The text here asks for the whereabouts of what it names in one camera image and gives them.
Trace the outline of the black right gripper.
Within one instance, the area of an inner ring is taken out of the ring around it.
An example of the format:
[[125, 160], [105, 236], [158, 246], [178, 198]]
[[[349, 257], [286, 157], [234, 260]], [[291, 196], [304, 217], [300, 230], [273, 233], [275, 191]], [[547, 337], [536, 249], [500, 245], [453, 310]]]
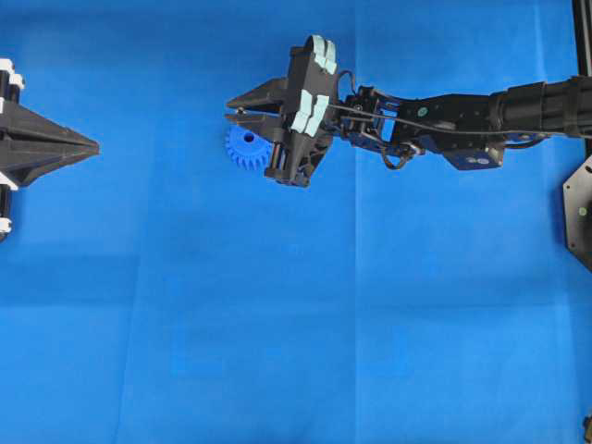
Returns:
[[335, 44], [320, 35], [290, 49], [288, 78], [269, 80], [227, 102], [231, 109], [279, 110], [267, 114], [225, 114], [233, 124], [277, 142], [265, 176], [276, 182], [306, 188], [332, 142], [324, 129], [337, 101], [338, 64]]

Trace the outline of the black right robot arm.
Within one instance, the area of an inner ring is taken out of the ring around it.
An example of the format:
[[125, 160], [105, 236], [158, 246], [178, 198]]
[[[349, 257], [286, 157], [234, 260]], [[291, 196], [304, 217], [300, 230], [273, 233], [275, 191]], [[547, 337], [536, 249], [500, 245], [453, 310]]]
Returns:
[[400, 170], [425, 153], [459, 170], [501, 167], [506, 150], [553, 136], [591, 137], [591, 79], [538, 82], [490, 95], [403, 99], [354, 86], [339, 98], [336, 46], [311, 35], [290, 49], [284, 77], [228, 101], [228, 121], [272, 145], [265, 176], [306, 188], [334, 139], [381, 156]]

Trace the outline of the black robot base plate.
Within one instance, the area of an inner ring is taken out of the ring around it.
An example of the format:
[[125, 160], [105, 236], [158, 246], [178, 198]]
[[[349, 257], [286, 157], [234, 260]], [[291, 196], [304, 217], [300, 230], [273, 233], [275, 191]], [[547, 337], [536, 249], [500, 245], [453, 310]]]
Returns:
[[566, 248], [591, 271], [591, 157], [563, 183]]

